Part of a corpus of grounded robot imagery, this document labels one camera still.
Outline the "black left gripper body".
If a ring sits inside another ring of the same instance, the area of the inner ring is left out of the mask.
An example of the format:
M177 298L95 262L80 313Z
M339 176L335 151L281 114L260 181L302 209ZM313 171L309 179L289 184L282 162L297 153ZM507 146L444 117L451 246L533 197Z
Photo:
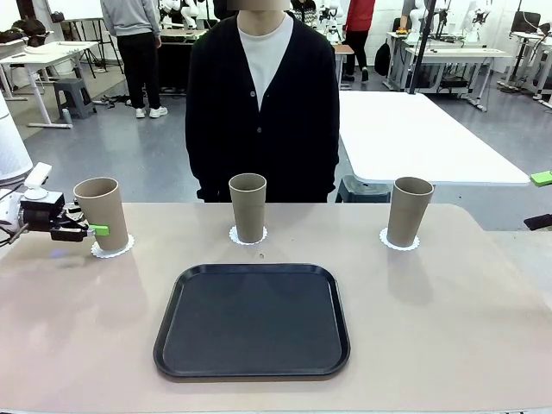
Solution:
M21 228L27 232L48 233L57 242L82 242L85 237L63 230L65 204L62 192L49 192L41 200L23 197L20 202Z

